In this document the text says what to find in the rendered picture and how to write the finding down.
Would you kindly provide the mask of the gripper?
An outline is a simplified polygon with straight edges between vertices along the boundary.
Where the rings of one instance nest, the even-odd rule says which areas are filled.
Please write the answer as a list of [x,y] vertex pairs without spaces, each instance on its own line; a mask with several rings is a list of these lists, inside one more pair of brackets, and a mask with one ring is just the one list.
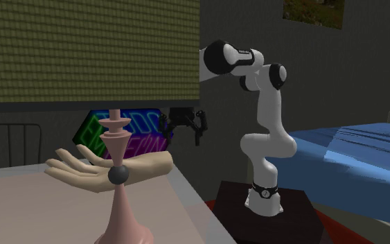
[[[194,122],[194,118],[200,119],[200,125]],[[186,125],[192,127],[195,131],[195,145],[200,145],[200,138],[203,136],[203,132],[208,130],[208,123],[206,120],[206,113],[203,110],[194,112],[193,107],[171,107],[168,117],[165,114],[161,114],[159,117],[158,131],[166,139],[172,139],[173,130],[176,126]]]

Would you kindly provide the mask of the black hexagonal neon sign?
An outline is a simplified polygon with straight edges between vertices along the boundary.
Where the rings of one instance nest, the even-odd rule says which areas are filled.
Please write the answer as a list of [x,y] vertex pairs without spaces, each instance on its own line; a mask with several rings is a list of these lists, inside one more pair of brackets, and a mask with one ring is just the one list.
[[[159,109],[121,110],[122,118],[131,119],[131,122],[123,129],[132,133],[124,158],[167,149],[168,142],[158,131],[160,116]],[[75,145],[82,144],[88,147],[98,157],[111,159],[111,155],[100,138],[100,135],[108,129],[99,124],[99,120],[108,118],[108,110],[91,110],[72,138],[72,142]]]

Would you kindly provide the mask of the beige hand sculpture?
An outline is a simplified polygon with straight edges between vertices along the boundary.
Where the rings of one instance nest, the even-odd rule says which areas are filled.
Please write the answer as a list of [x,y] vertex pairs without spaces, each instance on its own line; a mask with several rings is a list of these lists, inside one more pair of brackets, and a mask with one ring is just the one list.
[[[48,168],[44,172],[61,182],[86,191],[101,193],[114,190],[114,185],[108,178],[113,161],[96,156],[84,145],[79,144],[76,148],[88,159],[88,164],[60,148],[55,151],[60,158],[46,160]],[[166,175],[174,166],[168,151],[149,152],[124,159],[123,165],[129,171],[126,185]]]

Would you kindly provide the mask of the dark robot stand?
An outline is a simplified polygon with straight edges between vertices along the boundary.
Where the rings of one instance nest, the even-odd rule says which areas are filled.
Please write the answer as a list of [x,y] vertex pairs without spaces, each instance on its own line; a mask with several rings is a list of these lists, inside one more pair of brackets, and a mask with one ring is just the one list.
[[237,244],[333,244],[304,191],[279,189],[284,212],[263,217],[246,208],[248,189],[221,182],[213,208]]

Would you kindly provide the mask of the pink lamp with olive shade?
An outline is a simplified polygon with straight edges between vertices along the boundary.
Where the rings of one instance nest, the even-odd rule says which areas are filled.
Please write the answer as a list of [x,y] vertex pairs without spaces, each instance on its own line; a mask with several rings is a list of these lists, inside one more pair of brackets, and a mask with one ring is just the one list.
[[108,110],[114,199],[95,244],[153,244],[132,213],[124,107],[198,101],[200,0],[0,0],[0,112]]

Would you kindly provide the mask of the pale pink table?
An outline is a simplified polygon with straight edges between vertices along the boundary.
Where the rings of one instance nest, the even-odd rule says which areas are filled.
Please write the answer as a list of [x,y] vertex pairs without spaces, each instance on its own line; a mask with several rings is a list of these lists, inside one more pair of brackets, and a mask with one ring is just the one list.
[[[94,244],[113,192],[92,193],[44,173],[45,164],[0,169],[0,244]],[[178,168],[125,188],[154,244],[236,244]]]

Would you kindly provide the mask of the black slatted chair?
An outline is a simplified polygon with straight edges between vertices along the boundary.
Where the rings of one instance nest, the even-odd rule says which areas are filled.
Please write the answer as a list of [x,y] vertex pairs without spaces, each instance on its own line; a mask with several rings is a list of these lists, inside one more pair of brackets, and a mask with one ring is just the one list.
[[0,123],[0,168],[42,162],[42,129],[36,123]]

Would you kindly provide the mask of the bed with blue cover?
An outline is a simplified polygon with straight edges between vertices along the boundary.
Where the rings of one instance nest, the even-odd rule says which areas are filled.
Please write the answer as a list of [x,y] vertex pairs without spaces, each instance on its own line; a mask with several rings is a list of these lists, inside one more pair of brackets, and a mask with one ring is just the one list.
[[268,161],[281,188],[309,200],[390,223],[390,123],[291,132],[297,152]]

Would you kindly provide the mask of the green wall picture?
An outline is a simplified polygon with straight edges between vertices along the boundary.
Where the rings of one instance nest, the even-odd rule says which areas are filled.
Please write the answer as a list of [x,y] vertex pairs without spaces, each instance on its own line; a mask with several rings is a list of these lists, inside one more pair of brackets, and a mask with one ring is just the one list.
[[345,0],[283,0],[283,19],[342,29]]

